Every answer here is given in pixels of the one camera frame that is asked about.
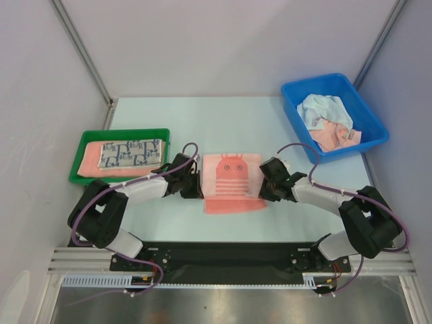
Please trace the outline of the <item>pink cartoon face towel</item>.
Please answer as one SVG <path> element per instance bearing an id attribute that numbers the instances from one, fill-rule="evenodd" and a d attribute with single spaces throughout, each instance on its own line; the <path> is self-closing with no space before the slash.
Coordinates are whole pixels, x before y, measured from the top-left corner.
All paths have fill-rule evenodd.
<path id="1" fill-rule="evenodd" d="M 249 213 L 267 207 L 259 198 L 263 174 L 260 154 L 208 154 L 202 160 L 202 193 L 205 213 Z"/>

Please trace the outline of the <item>blue white patterned towel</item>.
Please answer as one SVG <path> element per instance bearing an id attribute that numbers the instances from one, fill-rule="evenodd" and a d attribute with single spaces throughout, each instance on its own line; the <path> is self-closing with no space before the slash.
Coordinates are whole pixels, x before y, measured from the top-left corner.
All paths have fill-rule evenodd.
<path id="1" fill-rule="evenodd" d="M 160 165 L 165 142 L 161 139 L 117 140 L 105 142 L 101 148 L 101 169 L 128 169 Z"/>

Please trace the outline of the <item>white light blue towel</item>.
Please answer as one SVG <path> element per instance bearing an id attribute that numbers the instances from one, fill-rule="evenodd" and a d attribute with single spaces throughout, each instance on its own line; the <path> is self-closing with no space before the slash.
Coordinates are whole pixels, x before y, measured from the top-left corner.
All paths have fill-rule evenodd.
<path id="1" fill-rule="evenodd" d="M 296 109 L 307 130 L 323 130 L 324 120 L 340 124 L 348 131 L 353 128 L 352 118 L 337 96 L 310 94 Z"/>

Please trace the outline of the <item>pink terry towel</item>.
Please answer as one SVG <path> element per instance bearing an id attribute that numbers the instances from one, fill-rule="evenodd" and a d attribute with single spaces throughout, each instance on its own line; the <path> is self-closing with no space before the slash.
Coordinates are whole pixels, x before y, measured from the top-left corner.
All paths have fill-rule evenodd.
<path id="1" fill-rule="evenodd" d="M 101 169 L 99 167 L 99 159 L 101 157 L 101 148 L 103 143 L 108 141 L 90 142 L 86 145 L 84 157 L 78 168 L 78 175 L 84 178 L 137 178 L 145 176 L 151 170 L 156 169 L 163 164 L 165 158 L 165 149 L 163 153 L 163 160 L 160 165 L 141 167 L 141 168 L 128 168 L 128 169 Z"/>

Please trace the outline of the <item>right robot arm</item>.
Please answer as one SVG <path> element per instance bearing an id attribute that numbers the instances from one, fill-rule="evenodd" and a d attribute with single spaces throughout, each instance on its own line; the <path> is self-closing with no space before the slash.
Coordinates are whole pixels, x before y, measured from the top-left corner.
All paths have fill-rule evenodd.
<path id="1" fill-rule="evenodd" d="M 326 271 L 336 259 L 353 254 L 373 259 L 402 233 L 402 226 L 390 214 L 391 209 L 374 187 L 365 186 L 355 193 L 324 189 L 305 173 L 290 174 L 276 157 L 259 168 L 263 174 L 261 199 L 308 204 L 341 218 L 343 231 L 328 234 L 313 245 L 315 251 L 310 261 L 318 271 Z"/>

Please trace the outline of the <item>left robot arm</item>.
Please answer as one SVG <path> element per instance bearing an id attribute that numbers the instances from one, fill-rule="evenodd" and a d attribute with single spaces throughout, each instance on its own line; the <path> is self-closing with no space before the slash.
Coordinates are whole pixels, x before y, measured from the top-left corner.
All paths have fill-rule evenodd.
<path id="1" fill-rule="evenodd" d="M 183 198 L 202 198 L 199 187 L 198 163 L 195 158 L 178 153 L 172 163 L 166 163 L 148 175 L 118 184 L 97 179 L 85 189 L 67 219 L 72 229 L 73 243 L 77 235 L 90 246 L 106 249 L 125 256 L 134 270 L 146 267 L 149 254 L 144 243 L 121 228 L 126 209 L 146 200 L 165 198 L 177 192 Z"/>

